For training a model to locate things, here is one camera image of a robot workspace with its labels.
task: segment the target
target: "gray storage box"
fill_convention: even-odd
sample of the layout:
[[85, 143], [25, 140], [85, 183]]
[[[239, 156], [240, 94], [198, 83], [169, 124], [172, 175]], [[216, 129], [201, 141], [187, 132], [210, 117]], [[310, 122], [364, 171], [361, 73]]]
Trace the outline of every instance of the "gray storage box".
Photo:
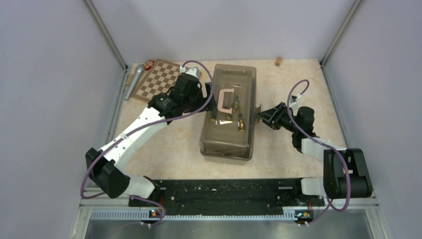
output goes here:
[[201, 153], [250, 160], [255, 128], [256, 69], [217, 64], [213, 77], [216, 107], [205, 116]]

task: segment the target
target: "metal frame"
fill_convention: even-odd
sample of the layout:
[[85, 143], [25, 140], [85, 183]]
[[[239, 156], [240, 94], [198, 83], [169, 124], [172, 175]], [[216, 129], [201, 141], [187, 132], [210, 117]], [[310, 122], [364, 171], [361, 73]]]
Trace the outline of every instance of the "metal frame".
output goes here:
[[[109, 47], [111, 48], [115, 58], [117, 59], [117, 61], [119, 62], [119, 64], [121, 65], [121, 67], [125, 70], [124, 72], [124, 77], [122, 79], [122, 83], [120, 86], [120, 91], [116, 100], [116, 104], [114, 107], [114, 112], [113, 115], [111, 117], [110, 120], [110, 124], [109, 124], [109, 129], [108, 129], [108, 137], [106, 139], [106, 141], [110, 141], [112, 139], [112, 137], [115, 135], [116, 129], [117, 129], [117, 124], [118, 124], [118, 120], [119, 120], [119, 116], [120, 116], [120, 112], [121, 112], [121, 106], [123, 104], [123, 95], [124, 95], [124, 90], [125, 90], [125, 82], [127, 80], [127, 77], [129, 75], [128, 71], [127, 71], [127, 65], [125, 64], [121, 54], [119, 53], [115, 43], [113, 42], [109, 32], [106, 29], [106, 26], [104, 25], [103, 21], [100, 18], [100, 15], [98, 14], [96, 8], [94, 7], [94, 4], [92, 3], [91, 0], [84, 0], [84, 2], [86, 3], [88, 9], [90, 10], [94, 21], [96, 22], [97, 26], [99, 27], [100, 31], [102, 32], [104, 38], [106, 39], [107, 44], [109, 45]], [[328, 48], [326, 54], [324, 55], [323, 59], [320, 61], [320, 65], [321, 65], [321, 69], [323, 71], [324, 77], [325, 77], [325, 81], [327, 83], [328, 86], [328, 90], [329, 93], [331, 95], [331, 99], [337, 114], [337, 118], [343, 133], [343, 137], [347, 143], [347, 133], [346, 133], [346, 129], [344, 128], [344, 124], [342, 123], [342, 118], [340, 117], [340, 112], [338, 110], [338, 104], [337, 104], [337, 100], [335, 99], [335, 96], [332, 92], [332, 88], [328, 79], [328, 75], [326, 74], [325, 71], [325, 65], [327, 64], [327, 62], [330, 60], [331, 56], [333, 55], [337, 45], [339, 44], [339, 42], [341, 41], [344, 33], [346, 32], [347, 28], [350, 25], [350, 22], [352, 21], [353, 17], [355, 16], [355, 14], [357, 13], [357, 11], [359, 10], [359, 8], [361, 7], [362, 3], [364, 2], [364, 0], [355, 0], [349, 13], [347, 14], [346, 19], [344, 20], [343, 24], [341, 25], [339, 31], [337, 32], [336, 36], [334, 37], [330, 47]], [[86, 188], [85, 189], [85, 194], [86, 195], [93, 195], [96, 194], [98, 192], [101, 192], [100, 188], [96, 188], [96, 187], [90, 187], [90, 188]], [[89, 199], [89, 200], [85, 200], [82, 199], [80, 206], [79, 206], [79, 211], [77, 214], [77, 218], [75, 221], [75, 225], [74, 225], [74, 229], [72, 231], [72, 239], [83, 239], [85, 238], [85, 234], [88, 230], [88, 224], [89, 221], [91, 219], [91, 216], [93, 215], [93, 213], [95, 212], [106, 212], [106, 211], [110, 211], [110, 212], [120, 212], [121, 210], [131, 210], [131, 211], [142, 211], [142, 210], [146, 210], [146, 209], [150, 209], [148, 207], [146, 208], [140, 208], [140, 209], [134, 209], [128, 206], [128, 201], [129, 201], [129, 196], [120, 196], [118, 198], [115, 199], [111, 199], [109, 198], [107, 195], [102, 195], [99, 196], [97, 198], [94, 199]], [[338, 207], [341, 208], [344, 205], [344, 199], [337, 199], [333, 201], [333, 204]], [[314, 209], [324, 209], [325, 207], [314, 207]], [[372, 231], [372, 234], [374, 236], [374, 239], [388, 239], [390, 237], [388, 237], [387, 235], [389, 235], [389, 232], [387, 230], [386, 224], [383, 220], [379, 205], [378, 205], [378, 201], [377, 198], [375, 196], [375, 194], [373, 194], [370, 198], [362, 198], [362, 199], [351, 199], [350, 200], [350, 204], [349, 204], [349, 208], [350, 209], [364, 209], [366, 212], [366, 216], [368, 218], [368, 222], [369, 222], [369, 226], [370, 229]], [[290, 210], [306, 210], [307, 207], [283, 207], [284, 210], [286, 210], [287, 212], [289, 212]], [[192, 217], [192, 218], [186, 218], [186, 217], [169, 217], [169, 220], [207, 220], [206, 218], [201, 218], [201, 217]], [[213, 218], [215, 220], [222, 220], [223, 218], [221, 217], [216, 217]], [[242, 218], [242, 220], [257, 220], [256, 217], [245, 217]]]

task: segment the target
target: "gray handle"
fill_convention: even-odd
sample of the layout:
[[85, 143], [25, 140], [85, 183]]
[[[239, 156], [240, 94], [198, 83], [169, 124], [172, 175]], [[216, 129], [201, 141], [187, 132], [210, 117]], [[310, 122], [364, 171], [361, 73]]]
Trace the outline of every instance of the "gray handle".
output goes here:
[[136, 83], [138, 83], [139, 78], [142, 75], [142, 72], [144, 71], [144, 66], [140, 64], [135, 69], [135, 75], [133, 76], [132, 81], [129, 84], [129, 88], [127, 88], [126, 95], [124, 95], [124, 100], [128, 101], [130, 99], [130, 95], [132, 95], [132, 91], [136, 86]]

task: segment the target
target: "wooden chessboard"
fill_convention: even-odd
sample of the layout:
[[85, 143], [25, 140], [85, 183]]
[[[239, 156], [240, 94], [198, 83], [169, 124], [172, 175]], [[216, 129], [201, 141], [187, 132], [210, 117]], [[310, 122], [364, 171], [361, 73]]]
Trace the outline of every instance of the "wooden chessboard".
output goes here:
[[154, 95], [167, 92], [180, 74], [179, 67], [178, 64], [158, 59], [138, 82], [132, 97], [148, 103]]

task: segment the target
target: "red object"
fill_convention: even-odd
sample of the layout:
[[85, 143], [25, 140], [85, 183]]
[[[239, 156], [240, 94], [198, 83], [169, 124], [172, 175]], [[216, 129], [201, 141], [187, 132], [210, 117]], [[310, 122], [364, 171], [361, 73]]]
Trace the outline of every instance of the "red object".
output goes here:
[[149, 60], [147, 62], [144, 63], [144, 67], [145, 70], [148, 71], [149, 69], [151, 69], [152, 65], [154, 65], [155, 61], [154, 60]]

